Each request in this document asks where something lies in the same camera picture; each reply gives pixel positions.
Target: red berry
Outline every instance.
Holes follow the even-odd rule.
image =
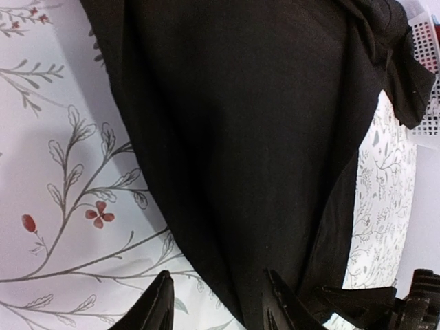
[[[36,224],[34,219],[28,215],[25,214],[21,217],[21,222],[23,222],[23,227],[28,231],[28,232],[35,232],[36,229]]]

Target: plastic grid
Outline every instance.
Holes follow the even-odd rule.
[[[420,126],[411,131],[413,135],[438,135],[440,132],[440,79],[437,35],[428,13],[410,20],[415,44],[415,59],[437,75],[426,115]]]

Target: black fabric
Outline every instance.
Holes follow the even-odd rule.
[[[174,299],[174,282],[164,270],[110,330],[173,330]]]
[[[311,291],[342,285],[377,97],[387,88],[412,127],[433,83],[409,60],[402,7],[81,2],[142,172],[194,268],[248,329],[263,328],[265,268],[324,320]]]

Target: floral pattern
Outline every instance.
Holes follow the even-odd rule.
[[[59,5],[43,5],[41,0],[33,0],[24,5],[0,6],[0,33],[11,38],[24,36],[29,29],[25,26],[32,24],[51,24],[45,10],[57,8]]]
[[[0,0],[0,13],[1,326],[106,330],[168,269],[176,330],[243,330],[150,195],[79,0]],[[380,101],[360,152],[347,287],[394,279],[410,212],[415,149]]]
[[[353,238],[344,288],[386,287],[395,282],[413,204],[416,151],[382,92],[360,147]],[[337,316],[326,326],[332,330],[354,329]]]

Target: white plastic basket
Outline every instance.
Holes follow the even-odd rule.
[[[426,115],[420,126],[409,131],[409,138],[420,145],[440,149],[440,47],[431,12],[418,0],[401,0],[412,27],[415,58],[437,79],[431,92]]]

